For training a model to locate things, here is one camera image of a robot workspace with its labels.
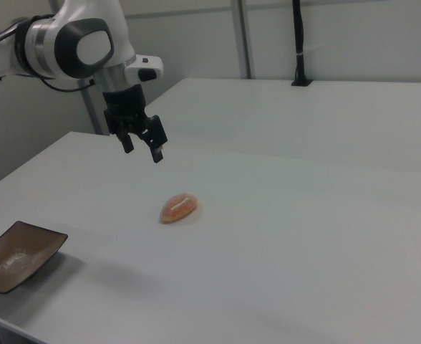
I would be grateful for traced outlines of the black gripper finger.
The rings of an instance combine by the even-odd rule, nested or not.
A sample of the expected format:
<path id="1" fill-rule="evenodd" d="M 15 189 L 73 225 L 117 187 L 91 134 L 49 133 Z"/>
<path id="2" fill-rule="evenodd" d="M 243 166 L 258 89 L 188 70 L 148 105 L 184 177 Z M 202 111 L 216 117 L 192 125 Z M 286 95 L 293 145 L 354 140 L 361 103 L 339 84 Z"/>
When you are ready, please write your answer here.
<path id="1" fill-rule="evenodd" d="M 121 122 L 116 130 L 118 140 L 121 142 L 125 153 L 130 153 L 134 150 L 134 145 L 130 137 L 130 128 Z"/>
<path id="2" fill-rule="evenodd" d="M 159 163 L 163 159 L 163 145 L 168 141 L 160 118 L 157 115 L 146 117 L 138 136 L 148 145 L 153 162 Z"/>

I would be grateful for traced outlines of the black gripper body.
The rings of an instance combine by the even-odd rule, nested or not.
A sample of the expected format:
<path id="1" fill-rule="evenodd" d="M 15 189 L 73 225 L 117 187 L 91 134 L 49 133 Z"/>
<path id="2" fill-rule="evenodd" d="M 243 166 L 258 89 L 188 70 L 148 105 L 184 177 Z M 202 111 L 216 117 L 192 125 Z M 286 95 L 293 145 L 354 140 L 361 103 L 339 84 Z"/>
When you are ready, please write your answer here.
<path id="1" fill-rule="evenodd" d="M 104 115 L 110 134 L 146 134 L 148 119 L 141 84 L 119 92 L 104 92 L 102 95 L 107 106 Z"/>

